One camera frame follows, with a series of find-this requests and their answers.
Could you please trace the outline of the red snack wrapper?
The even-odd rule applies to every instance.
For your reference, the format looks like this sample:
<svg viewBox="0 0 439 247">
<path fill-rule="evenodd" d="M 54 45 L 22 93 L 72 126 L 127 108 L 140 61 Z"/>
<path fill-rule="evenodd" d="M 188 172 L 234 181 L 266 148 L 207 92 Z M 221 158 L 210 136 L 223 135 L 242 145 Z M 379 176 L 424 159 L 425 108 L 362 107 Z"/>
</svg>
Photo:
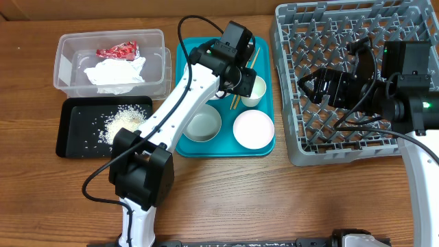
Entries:
<svg viewBox="0 0 439 247">
<path fill-rule="evenodd" d="M 139 46 L 136 41 L 121 43 L 110 49 L 98 49 L 96 56 L 107 59 L 133 61 L 139 57 Z"/>
</svg>

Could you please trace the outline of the white paper cup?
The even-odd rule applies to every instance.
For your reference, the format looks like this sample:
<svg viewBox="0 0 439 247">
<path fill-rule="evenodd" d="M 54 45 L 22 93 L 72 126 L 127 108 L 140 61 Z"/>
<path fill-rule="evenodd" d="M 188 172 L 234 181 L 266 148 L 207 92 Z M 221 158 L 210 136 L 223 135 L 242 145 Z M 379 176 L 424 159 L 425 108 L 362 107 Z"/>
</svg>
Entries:
<svg viewBox="0 0 439 247">
<path fill-rule="evenodd" d="M 244 106 L 255 107 L 265 95 L 267 86 L 265 80 L 260 76 L 256 76 L 250 97 L 241 97 Z"/>
</svg>

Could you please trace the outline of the grey-green bowl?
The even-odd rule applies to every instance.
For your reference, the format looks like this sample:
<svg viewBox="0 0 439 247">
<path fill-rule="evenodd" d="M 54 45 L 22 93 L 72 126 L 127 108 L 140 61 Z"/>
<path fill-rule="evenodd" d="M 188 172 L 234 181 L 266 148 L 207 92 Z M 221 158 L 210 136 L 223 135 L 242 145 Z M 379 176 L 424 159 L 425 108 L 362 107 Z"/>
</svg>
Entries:
<svg viewBox="0 0 439 247">
<path fill-rule="evenodd" d="M 205 104 L 193 116 L 183 134 L 195 142 L 206 142 L 213 139 L 222 127 L 219 112 L 211 105 Z"/>
</svg>

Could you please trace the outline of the pink small bowl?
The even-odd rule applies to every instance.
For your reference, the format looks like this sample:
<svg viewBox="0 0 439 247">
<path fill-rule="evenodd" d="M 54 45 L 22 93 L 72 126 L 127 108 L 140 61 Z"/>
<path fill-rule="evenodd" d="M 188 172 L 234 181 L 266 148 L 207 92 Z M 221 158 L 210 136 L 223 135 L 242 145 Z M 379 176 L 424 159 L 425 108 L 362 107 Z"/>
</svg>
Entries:
<svg viewBox="0 0 439 247">
<path fill-rule="evenodd" d="M 236 141 L 250 150 L 267 146 L 274 138 L 274 123 L 260 110 L 242 112 L 234 121 L 233 135 Z"/>
</svg>

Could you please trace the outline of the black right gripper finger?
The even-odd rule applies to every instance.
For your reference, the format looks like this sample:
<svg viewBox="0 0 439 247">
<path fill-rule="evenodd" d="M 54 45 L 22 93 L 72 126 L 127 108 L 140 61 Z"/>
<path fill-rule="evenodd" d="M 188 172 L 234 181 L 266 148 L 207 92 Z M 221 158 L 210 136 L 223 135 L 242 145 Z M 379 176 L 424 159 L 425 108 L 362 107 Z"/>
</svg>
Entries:
<svg viewBox="0 0 439 247">
<path fill-rule="evenodd" d="M 313 73 L 299 79 L 298 86 L 312 103 L 320 103 L 326 92 L 324 77 L 326 69 L 320 68 Z"/>
<path fill-rule="evenodd" d="M 311 98 L 310 101 L 313 104 L 318 105 L 320 108 L 328 108 L 330 107 L 330 97 L 328 95 L 324 95 L 321 99 L 318 98 Z"/>
</svg>

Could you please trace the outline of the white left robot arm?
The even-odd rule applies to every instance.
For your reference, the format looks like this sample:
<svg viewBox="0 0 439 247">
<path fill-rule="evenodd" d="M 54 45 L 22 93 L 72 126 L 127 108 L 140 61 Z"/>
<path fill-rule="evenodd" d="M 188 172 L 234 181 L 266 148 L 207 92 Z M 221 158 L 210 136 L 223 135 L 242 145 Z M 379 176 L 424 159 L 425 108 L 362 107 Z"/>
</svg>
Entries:
<svg viewBox="0 0 439 247">
<path fill-rule="evenodd" d="M 251 94 L 257 73 L 246 64 L 255 45 L 252 32 L 231 21 L 220 38 L 184 52 L 180 82 L 138 130 L 116 134 L 108 179 L 124 212 L 119 246 L 153 245 L 155 211 L 173 185 L 172 154 L 183 130 L 216 92 Z"/>
</svg>

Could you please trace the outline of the white napkin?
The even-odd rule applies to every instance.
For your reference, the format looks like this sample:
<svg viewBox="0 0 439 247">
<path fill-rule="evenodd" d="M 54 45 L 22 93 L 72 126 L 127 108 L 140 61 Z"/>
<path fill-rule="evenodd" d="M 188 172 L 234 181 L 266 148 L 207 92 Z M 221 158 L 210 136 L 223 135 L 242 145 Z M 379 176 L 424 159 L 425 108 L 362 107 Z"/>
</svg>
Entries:
<svg viewBox="0 0 439 247">
<path fill-rule="evenodd" d="M 98 93 L 120 95 L 130 92 L 133 86 L 117 86 L 118 84 L 144 83 L 145 80 L 140 76 L 144 64 L 144 57 L 133 61 L 105 59 L 84 72 L 92 84 L 99 86 Z"/>
</svg>

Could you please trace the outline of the white rice pile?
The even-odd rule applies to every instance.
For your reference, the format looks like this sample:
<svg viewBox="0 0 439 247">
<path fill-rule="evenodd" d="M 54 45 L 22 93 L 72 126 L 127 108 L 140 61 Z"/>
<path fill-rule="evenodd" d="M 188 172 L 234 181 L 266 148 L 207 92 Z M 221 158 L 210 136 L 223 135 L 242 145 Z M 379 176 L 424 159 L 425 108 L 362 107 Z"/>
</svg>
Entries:
<svg viewBox="0 0 439 247">
<path fill-rule="evenodd" d="M 134 132 L 147 120 L 147 112 L 138 104 L 93 106 L 89 110 L 90 113 L 81 113 L 86 124 L 80 132 L 85 134 L 82 141 L 85 149 L 99 145 L 111 147 L 122 128 Z"/>
</svg>

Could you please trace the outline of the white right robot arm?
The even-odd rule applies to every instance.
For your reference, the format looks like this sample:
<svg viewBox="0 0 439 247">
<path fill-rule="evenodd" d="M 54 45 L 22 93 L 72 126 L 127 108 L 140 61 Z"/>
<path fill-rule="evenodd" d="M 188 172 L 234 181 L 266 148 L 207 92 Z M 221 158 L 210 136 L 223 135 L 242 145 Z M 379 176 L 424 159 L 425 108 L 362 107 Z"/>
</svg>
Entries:
<svg viewBox="0 0 439 247">
<path fill-rule="evenodd" d="M 349 114 L 362 112 L 371 121 L 386 120 L 390 130 L 372 128 L 369 121 L 334 124 L 341 132 L 378 132 L 397 140 L 410 186 L 414 245 L 438 245 L 438 92 L 430 90 L 428 41 L 387 41 L 379 64 L 372 41 L 347 45 L 356 58 L 353 72 L 322 67 L 299 79 L 298 85 L 315 104 L 328 104 Z"/>
</svg>

